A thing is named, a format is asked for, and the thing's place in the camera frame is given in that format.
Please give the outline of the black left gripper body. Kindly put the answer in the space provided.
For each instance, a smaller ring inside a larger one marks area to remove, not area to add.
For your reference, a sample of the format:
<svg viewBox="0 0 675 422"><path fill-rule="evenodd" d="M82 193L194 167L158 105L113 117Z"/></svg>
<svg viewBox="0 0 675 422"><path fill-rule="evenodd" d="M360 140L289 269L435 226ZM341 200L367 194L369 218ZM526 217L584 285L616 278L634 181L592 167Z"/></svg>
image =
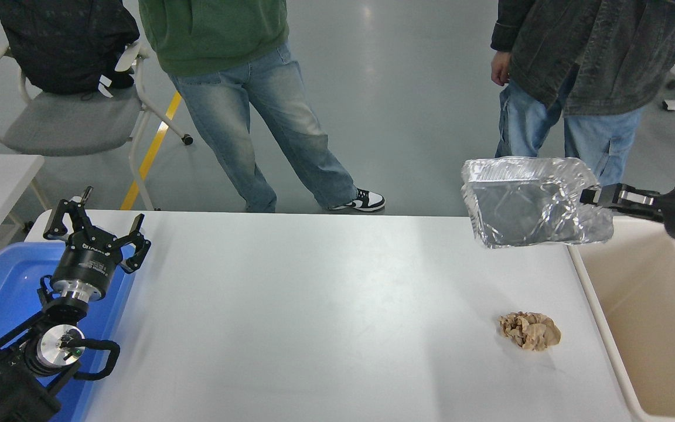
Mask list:
<svg viewBox="0 0 675 422"><path fill-rule="evenodd" d="M72 233L65 251L51 276L50 286L61 290L68 281L81 281L97 291L107 291L116 267L123 259L121 249L95 246L81 233Z"/></svg>

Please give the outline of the person's hand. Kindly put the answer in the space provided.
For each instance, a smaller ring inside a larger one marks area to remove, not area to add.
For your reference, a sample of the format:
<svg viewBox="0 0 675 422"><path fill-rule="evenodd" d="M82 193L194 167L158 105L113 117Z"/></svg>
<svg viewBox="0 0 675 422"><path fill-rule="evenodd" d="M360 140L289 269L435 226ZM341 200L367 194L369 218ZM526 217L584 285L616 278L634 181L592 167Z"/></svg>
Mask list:
<svg viewBox="0 0 675 422"><path fill-rule="evenodd" d="M510 80L510 52L496 51L490 63L490 79L498 86L505 86Z"/></svg>

